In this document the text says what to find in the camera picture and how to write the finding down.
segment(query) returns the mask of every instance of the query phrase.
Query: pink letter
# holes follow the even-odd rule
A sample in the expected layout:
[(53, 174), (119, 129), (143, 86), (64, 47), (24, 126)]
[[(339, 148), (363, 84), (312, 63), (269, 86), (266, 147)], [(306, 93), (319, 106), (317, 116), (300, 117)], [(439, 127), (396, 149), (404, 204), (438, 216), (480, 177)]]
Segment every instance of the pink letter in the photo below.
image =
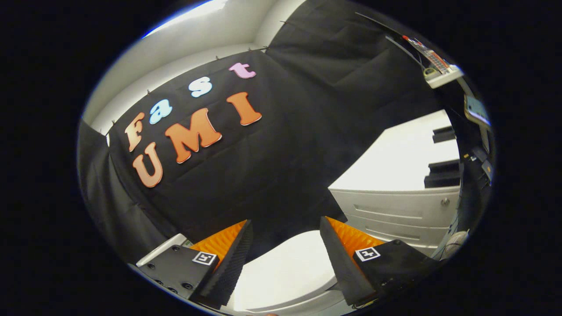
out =
[(230, 67), (228, 70), (234, 71), (236, 73), (236, 75), (238, 75), (240, 78), (243, 78), (243, 79), (248, 79), (248, 78), (251, 78), (251, 77), (255, 76), (256, 72), (255, 71), (248, 72), (248, 70), (246, 70), (247, 67), (249, 67), (248, 64), (242, 65), (239, 62), (237, 62), (232, 67)]

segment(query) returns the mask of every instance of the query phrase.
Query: black fabric backdrop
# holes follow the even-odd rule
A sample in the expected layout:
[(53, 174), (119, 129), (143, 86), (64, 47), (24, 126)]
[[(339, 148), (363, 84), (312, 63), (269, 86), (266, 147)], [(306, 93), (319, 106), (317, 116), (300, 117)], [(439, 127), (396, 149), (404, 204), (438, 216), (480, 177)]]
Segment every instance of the black fabric backdrop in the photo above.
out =
[[(346, 221), (328, 186), (386, 128), (443, 108), (419, 65), (356, 10), (374, 14), (347, 2), (308, 0), (265, 54), (244, 52), (190, 70), (151, 91), (115, 122), (109, 135), (116, 174), (134, 210), (142, 210), (143, 220), (159, 231), (123, 232), (123, 238), (137, 240), (134, 250), (124, 252), (116, 235), (106, 230), (106, 238), (127, 254), (127, 261), (147, 253), (147, 246), (139, 246), (144, 240), (164, 241), (182, 233), (197, 242), (252, 219), (250, 261), (296, 234), (318, 229), (322, 215)], [(237, 62), (249, 64), (256, 76), (237, 77), (228, 70)], [(203, 76), (213, 88), (193, 98), (187, 86)], [(253, 108), (263, 115), (260, 121), (240, 125), (238, 113), (226, 102), (238, 92), (248, 93)], [(149, 124), (150, 109), (164, 98), (173, 107), (171, 114)], [(175, 123), (189, 128), (193, 112), (204, 107), (223, 138), (178, 164), (164, 131)], [(124, 131), (140, 112), (146, 115), (142, 140), (130, 153)], [(151, 142), (156, 142), (164, 176), (156, 187), (147, 188), (132, 162)], [(146, 155), (144, 164), (152, 174)], [(118, 220), (101, 214), (94, 218)]]
[(94, 224), (123, 260), (142, 258), (167, 238), (117, 179), (106, 138), (83, 121), (79, 135), (78, 176)]

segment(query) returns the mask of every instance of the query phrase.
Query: white ceiling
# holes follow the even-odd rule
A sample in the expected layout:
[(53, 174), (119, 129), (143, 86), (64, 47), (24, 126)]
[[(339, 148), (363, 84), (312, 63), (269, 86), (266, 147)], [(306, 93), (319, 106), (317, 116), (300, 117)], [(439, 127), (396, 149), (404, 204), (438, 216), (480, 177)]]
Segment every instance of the white ceiling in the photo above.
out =
[(305, 0), (228, 0), (223, 9), (161, 29), (131, 46), (92, 92), (83, 120), (102, 134), (130, 106), (173, 77), (268, 45)]

